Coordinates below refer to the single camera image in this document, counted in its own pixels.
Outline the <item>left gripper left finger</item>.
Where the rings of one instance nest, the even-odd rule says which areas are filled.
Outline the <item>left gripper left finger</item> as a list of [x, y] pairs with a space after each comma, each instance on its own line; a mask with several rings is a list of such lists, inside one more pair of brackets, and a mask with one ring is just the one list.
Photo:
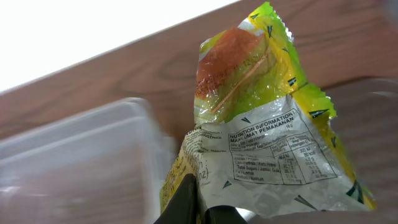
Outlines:
[[196, 224], [197, 213], [197, 178], [193, 174], [186, 174], [166, 209], [154, 224]]

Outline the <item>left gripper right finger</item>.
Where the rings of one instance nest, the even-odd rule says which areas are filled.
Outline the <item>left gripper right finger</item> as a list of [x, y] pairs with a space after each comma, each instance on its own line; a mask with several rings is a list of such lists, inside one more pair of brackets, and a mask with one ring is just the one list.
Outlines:
[[205, 212], [204, 224], [247, 224], [235, 207], [220, 205]]

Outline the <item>green orange snack wrapper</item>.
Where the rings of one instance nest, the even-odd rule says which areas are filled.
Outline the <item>green orange snack wrapper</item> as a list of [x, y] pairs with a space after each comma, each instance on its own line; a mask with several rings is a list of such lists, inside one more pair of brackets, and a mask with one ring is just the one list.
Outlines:
[[200, 46], [195, 128], [160, 190], [165, 210], [182, 179], [198, 180], [200, 208], [229, 205], [271, 218], [370, 211], [330, 121], [326, 94], [307, 80], [292, 34], [265, 2]]

